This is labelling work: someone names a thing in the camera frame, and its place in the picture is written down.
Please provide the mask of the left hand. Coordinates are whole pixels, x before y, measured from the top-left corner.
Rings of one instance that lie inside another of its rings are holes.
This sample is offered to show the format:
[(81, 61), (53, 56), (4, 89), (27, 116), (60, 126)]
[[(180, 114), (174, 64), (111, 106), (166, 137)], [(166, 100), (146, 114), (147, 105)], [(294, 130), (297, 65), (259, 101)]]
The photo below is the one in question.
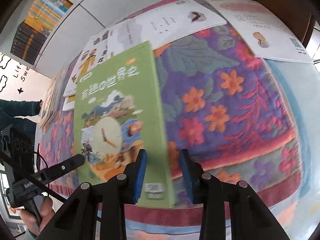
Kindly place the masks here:
[(55, 211), (53, 210), (53, 201), (50, 197), (44, 197), (43, 203), (40, 207), (40, 214), (42, 221), (40, 225), (37, 225), (37, 219), (34, 215), (25, 209), (20, 211), (20, 217), (24, 224), (27, 226), (28, 230), (36, 236), (39, 235), (39, 233), (55, 215)]

